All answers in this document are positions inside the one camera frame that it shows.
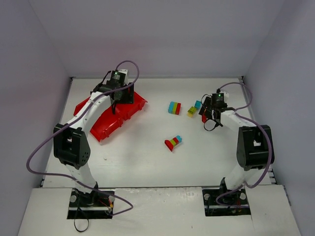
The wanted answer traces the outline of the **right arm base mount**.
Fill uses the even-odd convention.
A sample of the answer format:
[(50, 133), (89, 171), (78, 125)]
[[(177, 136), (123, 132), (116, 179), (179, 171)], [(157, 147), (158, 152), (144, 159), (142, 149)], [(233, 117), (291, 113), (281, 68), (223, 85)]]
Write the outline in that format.
[(219, 189), (202, 189), (206, 217), (251, 215), (245, 189), (221, 197), (218, 204), (216, 198), (220, 194)]

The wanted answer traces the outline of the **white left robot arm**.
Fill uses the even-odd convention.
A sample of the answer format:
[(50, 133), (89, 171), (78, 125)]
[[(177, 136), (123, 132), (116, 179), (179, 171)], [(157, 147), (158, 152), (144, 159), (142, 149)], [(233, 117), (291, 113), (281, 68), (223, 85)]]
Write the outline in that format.
[(114, 114), (117, 104), (134, 102), (133, 86), (128, 85), (127, 69), (112, 71), (110, 79), (93, 89), (88, 101), (69, 123), (78, 121), (54, 137), (54, 156), (67, 167), (72, 177), (82, 183), (75, 184), (80, 193), (91, 194), (98, 188), (88, 166), (91, 149), (87, 136), (107, 109)]

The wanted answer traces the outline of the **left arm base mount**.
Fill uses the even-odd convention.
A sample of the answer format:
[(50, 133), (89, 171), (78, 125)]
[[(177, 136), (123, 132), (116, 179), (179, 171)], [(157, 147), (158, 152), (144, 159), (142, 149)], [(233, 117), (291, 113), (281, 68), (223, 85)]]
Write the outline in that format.
[(114, 197), (106, 194), (72, 189), (67, 219), (112, 219), (114, 201)]

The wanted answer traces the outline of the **red lego piece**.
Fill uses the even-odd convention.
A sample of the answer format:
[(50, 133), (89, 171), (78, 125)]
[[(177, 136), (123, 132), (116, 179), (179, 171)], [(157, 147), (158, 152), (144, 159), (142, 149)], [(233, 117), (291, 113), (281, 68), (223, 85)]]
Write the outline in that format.
[(207, 117), (205, 115), (202, 115), (202, 122), (205, 123), (207, 121)]

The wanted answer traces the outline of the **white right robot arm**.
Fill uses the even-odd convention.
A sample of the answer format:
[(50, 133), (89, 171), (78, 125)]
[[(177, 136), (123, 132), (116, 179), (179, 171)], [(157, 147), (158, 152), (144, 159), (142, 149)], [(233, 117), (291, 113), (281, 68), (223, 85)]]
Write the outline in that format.
[(209, 132), (227, 127), (237, 133), (237, 164), (222, 179), (221, 185), (227, 191), (243, 186), (254, 188), (262, 182), (275, 160), (271, 128), (238, 114), (236, 108), (228, 106), (227, 98), (228, 93), (223, 90), (203, 95), (199, 114), (203, 123), (215, 123)]

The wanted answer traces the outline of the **lime green lego brick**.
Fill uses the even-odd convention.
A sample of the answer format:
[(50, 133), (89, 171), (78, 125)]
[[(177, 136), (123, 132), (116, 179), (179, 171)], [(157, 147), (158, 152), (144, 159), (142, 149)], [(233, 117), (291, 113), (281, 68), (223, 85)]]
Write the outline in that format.
[(195, 111), (195, 112), (196, 112), (196, 111), (197, 111), (197, 109), (196, 109), (195, 107), (193, 107), (193, 106), (192, 106), (192, 107), (190, 107), (190, 109), (189, 109), (188, 111)]

